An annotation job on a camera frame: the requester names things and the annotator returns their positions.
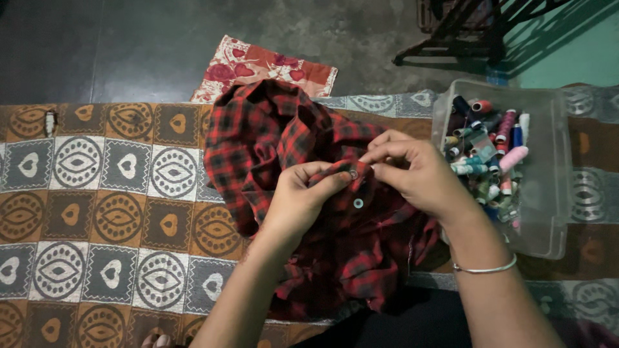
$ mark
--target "red plaid shirt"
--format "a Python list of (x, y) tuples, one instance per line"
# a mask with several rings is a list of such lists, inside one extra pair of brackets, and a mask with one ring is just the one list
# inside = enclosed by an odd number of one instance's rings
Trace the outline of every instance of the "red plaid shirt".
[(385, 130), (350, 121), (275, 80), (234, 86), (215, 102), (204, 166), (242, 235), (257, 232), (282, 170), (316, 160), (334, 163), (310, 178), (310, 187), (344, 170), (359, 174), (325, 203), (288, 260), (272, 318), (329, 316), (351, 298), (380, 310), (398, 284), (398, 264), (418, 264), (436, 243), (435, 221), (358, 161)]

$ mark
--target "green wall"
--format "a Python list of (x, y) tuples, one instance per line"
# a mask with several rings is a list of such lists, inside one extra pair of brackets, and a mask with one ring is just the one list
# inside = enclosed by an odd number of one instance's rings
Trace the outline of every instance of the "green wall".
[(505, 38), (509, 84), (619, 84), (619, 0), (572, 0)]

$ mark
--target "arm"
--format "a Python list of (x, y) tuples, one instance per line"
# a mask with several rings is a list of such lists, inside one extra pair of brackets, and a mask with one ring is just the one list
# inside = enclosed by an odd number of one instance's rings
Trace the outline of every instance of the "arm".
[[(368, 149), (361, 161), (373, 163), (378, 180), (393, 186), (408, 202), (439, 220), (458, 265), (492, 269), (511, 261), (512, 255), (499, 233), (430, 143), (388, 131)], [(563, 346), (517, 268), (493, 274), (457, 272), (456, 281), (474, 346)]]
[(310, 162), (282, 172), (256, 238), (236, 265), (192, 348), (256, 346), (284, 264), (324, 202), (352, 180), (342, 172), (306, 187), (311, 176), (330, 166)]

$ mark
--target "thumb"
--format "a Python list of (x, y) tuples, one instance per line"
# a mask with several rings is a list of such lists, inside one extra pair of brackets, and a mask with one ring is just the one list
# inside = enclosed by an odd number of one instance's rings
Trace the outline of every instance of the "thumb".
[(312, 188), (308, 188), (308, 192), (322, 205), (331, 196), (348, 186), (351, 181), (352, 177), (348, 172), (339, 172), (327, 176)]
[(378, 181), (388, 184), (400, 192), (405, 191), (410, 170), (399, 169), (384, 163), (373, 164), (372, 168), (374, 168), (374, 177)]

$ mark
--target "fingernail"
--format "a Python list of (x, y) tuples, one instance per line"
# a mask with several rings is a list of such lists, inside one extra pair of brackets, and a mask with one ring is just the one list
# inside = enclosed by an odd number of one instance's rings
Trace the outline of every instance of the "fingernail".
[(155, 347), (167, 347), (170, 345), (170, 337), (168, 335), (162, 335), (157, 340)]
[(155, 334), (149, 334), (148, 337), (146, 337), (146, 339), (144, 339), (144, 342), (142, 342), (143, 346), (146, 346), (147, 344), (152, 344), (154, 343), (154, 340), (156, 340), (157, 337)]

